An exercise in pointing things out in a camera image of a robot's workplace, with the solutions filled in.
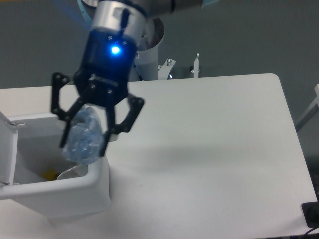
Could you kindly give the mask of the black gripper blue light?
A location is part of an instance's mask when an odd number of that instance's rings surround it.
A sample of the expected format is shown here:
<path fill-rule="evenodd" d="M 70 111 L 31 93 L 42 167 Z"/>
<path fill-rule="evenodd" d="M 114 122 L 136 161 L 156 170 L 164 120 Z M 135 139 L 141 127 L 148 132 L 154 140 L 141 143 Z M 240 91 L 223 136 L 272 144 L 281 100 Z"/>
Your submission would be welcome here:
<path fill-rule="evenodd" d="M 137 51 L 132 39 L 119 37 L 112 32 L 94 29 L 89 33 L 84 55 L 79 69 L 74 74 L 74 82 L 80 96 L 69 110 L 60 107 L 60 90 L 70 82 L 62 73 L 52 74 L 51 112 L 66 123 L 60 148 L 67 142 L 71 121 L 88 102 L 106 108 L 107 130 L 99 156 L 103 157 L 112 135 L 130 132 L 145 101 L 143 98 L 128 94 L 128 77 Z M 116 124 L 115 105 L 127 98 L 129 111 L 125 119 Z"/>

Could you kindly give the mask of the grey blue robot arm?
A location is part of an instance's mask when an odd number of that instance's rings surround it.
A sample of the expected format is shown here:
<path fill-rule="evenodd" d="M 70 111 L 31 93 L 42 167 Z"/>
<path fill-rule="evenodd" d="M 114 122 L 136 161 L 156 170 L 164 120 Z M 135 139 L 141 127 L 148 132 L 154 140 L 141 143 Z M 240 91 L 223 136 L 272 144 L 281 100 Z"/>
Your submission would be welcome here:
<path fill-rule="evenodd" d="M 208 0 L 96 0 L 91 30 L 79 69 L 72 77 L 52 75 L 51 111 L 66 123 L 60 142 L 69 149 L 75 133 L 75 116 L 85 104 L 105 109 L 107 131 L 87 152 L 104 156 L 111 136 L 129 132 L 144 100 L 130 94 L 129 73 L 147 21 Z"/>

